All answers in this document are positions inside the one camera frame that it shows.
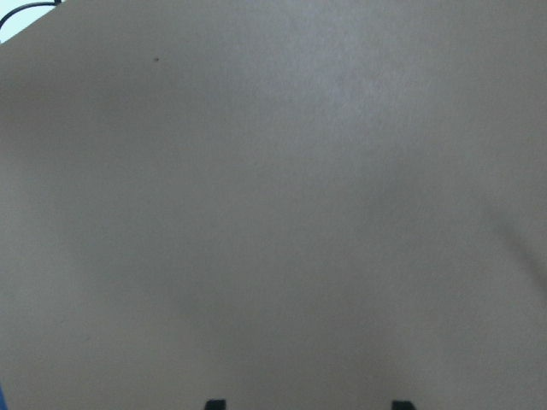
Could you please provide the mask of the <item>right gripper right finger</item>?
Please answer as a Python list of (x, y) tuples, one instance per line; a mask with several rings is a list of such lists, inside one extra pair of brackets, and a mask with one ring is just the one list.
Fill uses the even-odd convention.
[(412, 401), (394, 400), (391, 402), (391, 410), (416, 410)]

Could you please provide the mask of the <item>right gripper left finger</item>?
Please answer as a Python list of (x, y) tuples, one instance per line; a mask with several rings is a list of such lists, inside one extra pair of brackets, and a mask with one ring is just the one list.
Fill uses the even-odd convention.
[(204, 405), (204, 410), (226, 410), (225, 399), (211, 399)]

